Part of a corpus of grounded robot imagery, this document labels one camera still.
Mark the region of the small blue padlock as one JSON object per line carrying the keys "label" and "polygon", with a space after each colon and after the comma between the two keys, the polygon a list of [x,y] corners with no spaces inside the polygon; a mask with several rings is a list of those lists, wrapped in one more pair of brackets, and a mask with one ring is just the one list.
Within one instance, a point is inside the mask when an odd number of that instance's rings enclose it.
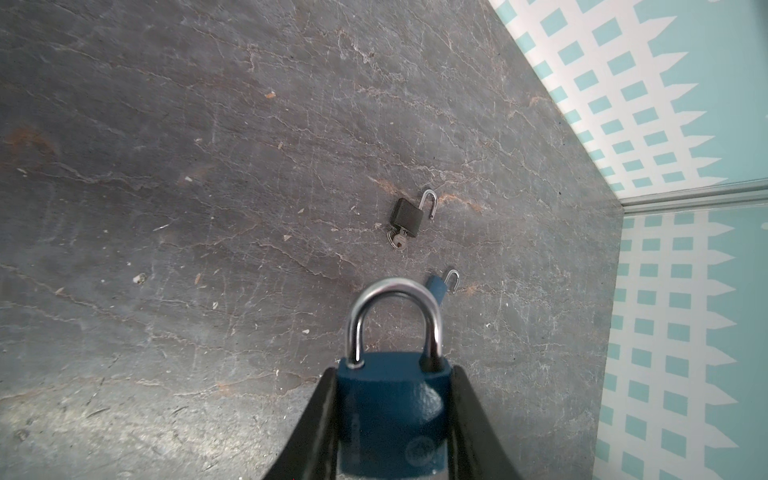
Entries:
{"label": "small blue padlock", "polygon": [[426,281],[425,287],[440,305],[448,293],[454,293],[460,283],[459,272],[452,268],[445,271],[442,275],[432,274]]}

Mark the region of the small silver key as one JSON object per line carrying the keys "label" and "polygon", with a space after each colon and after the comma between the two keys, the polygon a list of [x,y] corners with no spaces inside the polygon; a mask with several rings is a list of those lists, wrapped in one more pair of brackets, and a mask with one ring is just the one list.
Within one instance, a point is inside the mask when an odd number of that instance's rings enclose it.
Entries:
{"label": "small silver key", "polygon": [[403,250],[407,245],[408,237],[401,232],[391,231],[388,233],[387,238],[390,245],[396,250]]}

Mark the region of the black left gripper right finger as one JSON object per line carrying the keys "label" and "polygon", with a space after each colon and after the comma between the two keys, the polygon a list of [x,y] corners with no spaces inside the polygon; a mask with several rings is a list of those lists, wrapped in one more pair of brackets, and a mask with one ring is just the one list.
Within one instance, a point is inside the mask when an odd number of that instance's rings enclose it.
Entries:
{"label": "black left gripper right finger", "polygon": [[520,480],[462,367],[451,374],[448,478]]}

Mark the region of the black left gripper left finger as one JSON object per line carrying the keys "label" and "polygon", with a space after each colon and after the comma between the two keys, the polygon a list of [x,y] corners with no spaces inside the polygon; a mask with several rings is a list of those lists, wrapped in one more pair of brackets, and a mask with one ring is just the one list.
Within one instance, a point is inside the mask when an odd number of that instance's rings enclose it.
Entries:
{"label": "black left gripper left finger", "polygon": [[337,369],[329,367],[263,479],[335,479],[338,437]]}

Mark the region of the dark grey padlock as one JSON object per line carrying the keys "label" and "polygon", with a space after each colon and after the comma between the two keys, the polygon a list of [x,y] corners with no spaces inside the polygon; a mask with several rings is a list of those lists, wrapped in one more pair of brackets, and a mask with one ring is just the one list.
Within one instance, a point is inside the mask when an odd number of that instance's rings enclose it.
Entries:
{"label": "dark grey padlock", "polygon": [[428,218],[433,220],[439,205],[436,192],[432,189],[426,189],[416,206],[405,198],[399,198],[395,204],[392,215],[390,216],[390,225],[398,232],[410,237],[417,237],[421,224],[424,219],[424,206],[427,200],[431,200],[431,208],[428,212]]}

